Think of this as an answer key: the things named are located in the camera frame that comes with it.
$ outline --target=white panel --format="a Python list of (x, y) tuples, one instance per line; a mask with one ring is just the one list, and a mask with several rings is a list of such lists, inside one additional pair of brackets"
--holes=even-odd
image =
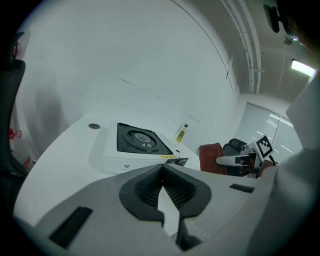
[(235, 133), (235, 138), (247, 144), (266, 134), (272, 143), (279, 125), (280, 115), (255, 105), (247, 104)]

